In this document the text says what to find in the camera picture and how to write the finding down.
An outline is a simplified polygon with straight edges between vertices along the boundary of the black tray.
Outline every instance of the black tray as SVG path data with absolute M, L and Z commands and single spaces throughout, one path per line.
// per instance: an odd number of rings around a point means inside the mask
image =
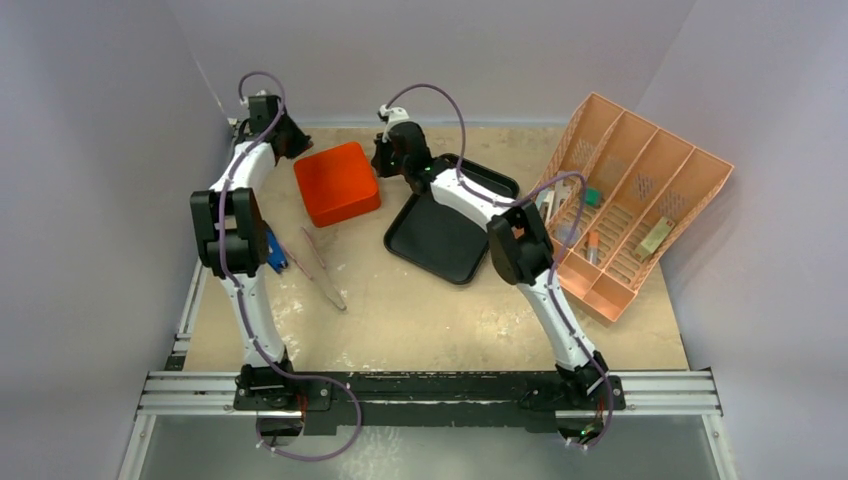
M 458 157 L 442 155 L 451 164 Z M 478 165 L 462 161 L 462 171 L 489 190 L 509 198 L 518 196 L 515 180 Z M 412 195 L 383 237 L 395 255 L 455 284 L 474 278 L 489 250 L 486 232 L 451 208 L 439 205 L 429 193 Z

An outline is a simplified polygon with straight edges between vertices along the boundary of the wooden tabletop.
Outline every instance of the wooden tabletop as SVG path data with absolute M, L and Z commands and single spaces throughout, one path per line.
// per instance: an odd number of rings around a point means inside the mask
M 373 154 L 377 129 L 308 129 L 318 152 L 356 141 Z M 433 154 L 459 151 L 456 128 L 425 128 Z M 562 134 L 559 128 L 471 128 L 466 155 L 531 188 Z M 296 268 L 266 268 L 274 323 L 296 370 L 548 370 L 550 344 L 527 301 L 498 277 L 488 257 L 474 280 L 452 285 L 394 256 L 383 235 L 409 198 L 400 177 L 381 179 L 382 206 L 317 229 L 303 207 L 292 163 L 282 160 L 259 192 L 265 220 L 321 286 L 332 281 L 348 305 L 338 311 Z M 329 268 L 320 274 L 304 236 Z M 574 308 L 611 369 L 687 369 L 665 280 L 656 268 L 614 325 Z M 185 370 L 236 371 L 242 365 L 235 316 L 219 280 L 207 275 Z

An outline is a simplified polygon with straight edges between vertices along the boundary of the blue clip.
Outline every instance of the blue clip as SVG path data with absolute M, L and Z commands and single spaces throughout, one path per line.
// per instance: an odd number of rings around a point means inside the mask
M 265 232 L 268 236 L 268 247 L 271 249 L 271 253 L 268 255 L 268 265 L 270 265 L 275 272 L 282 273 L 283 269 L 289 266 L 289 261 L 286 259 L 286 254 L 283 253 L 283 248 L 280 246 L 280 243 L 277 242 L 277 237 L 275 237 L 274 232 L 271 231 L 271 227 L 266 227 Z

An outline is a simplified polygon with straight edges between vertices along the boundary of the orange crate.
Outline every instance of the orange crate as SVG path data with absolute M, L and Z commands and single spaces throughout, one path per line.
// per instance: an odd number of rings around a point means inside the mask
M 585 175 L 603 201 L 598 208 L 585 207 L 581 238 L 557 274 L 586 313 L 607 323 L 630 305 L 662 254 L 718 194 L 733 165 L 593 93 L 575 111 L 537 185 L 572 170 Z M 559 203 L 546 226 L 549 233 L 572 224 L 578 193 L 572 188 Z M 674 229 L 639 262 L 633 250 L 663 216 L 674 220 Z M 586 260 L 590 230 L 600 235 L 597 266 Z M 555 250 L 562 248 L 553 243 Z

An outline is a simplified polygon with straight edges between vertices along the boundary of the gray wall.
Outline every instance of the gray wall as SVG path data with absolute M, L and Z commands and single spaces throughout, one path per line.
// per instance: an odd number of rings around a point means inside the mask
M 432 82 L 484 122 L 564 123 L 592 90 L 635 107 L 694 0 L 169 0 L 231 116 L 239 76 L 277 72 L 301 123 L 376 121 Z M 418 119 L 454 121 L 435 93 Z
M 164 0 L 0 5 L 3 478 L 114 478 L 224 117 Z
M 663 261 L 746 478 L 845 478 L 848 4 L 702 0 L 638 110 L 736 164 Z

